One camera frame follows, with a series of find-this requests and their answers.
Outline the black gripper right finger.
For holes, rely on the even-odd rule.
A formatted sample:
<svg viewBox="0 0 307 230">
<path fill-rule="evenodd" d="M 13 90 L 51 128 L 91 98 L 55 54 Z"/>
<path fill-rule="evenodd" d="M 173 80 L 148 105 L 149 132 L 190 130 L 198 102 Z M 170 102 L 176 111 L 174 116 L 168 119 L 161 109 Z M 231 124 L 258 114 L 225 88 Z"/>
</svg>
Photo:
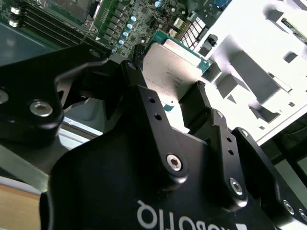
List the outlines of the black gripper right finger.
<svg viewBox="0 0 307 230">
<path fill-rule="evenodd" d="M 228 129 L 225 116 L 211 107 L 204 82 L 195 82 L 179 104 L 189 133 L 208 144 L 205 187 L 217 204 L 234 212 L 254 201 L 276 229 L 306 229 L 307 210 L 298 197 L 246 130 Z"/>
</svg>

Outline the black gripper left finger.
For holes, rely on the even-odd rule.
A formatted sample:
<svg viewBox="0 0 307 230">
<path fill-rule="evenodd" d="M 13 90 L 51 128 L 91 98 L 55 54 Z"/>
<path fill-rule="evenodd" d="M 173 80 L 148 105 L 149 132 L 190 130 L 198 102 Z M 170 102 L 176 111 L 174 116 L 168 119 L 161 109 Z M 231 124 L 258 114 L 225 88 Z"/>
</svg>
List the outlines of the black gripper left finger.
<svg viewBox="0 0 307 230">
<path fill-rule="evenodd" d="M 47 179 L 84 181 L 131 169 L 157 186 L 189 174 L 157 93 L 139 66 L 114 64 L 87 45 L 0 68 L 0 169 L 32 186 Z M 66 151 L 58 132 L 69 106 L 84 97 L 106 108 L 106 133 Z"/>
</svg>

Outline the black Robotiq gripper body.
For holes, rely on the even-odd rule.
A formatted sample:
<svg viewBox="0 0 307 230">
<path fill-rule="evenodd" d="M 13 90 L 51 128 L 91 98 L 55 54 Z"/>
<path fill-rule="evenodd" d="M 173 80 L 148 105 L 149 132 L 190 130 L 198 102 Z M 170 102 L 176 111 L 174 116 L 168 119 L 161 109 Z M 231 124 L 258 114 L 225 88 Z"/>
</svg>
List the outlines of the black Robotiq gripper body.
<svg viewBox="0 0 307 230">
<path fill-rule="evenodd" d="M 272 230 L 258 204 L 235 212 L 216 205 L 207 143 L 176 133 L 189 165 L 187 180 L 160 187 L 142 147 L 110 133 L 66 153 L 54 166 L 40 200 L 44 230 Z"/>
</svg>

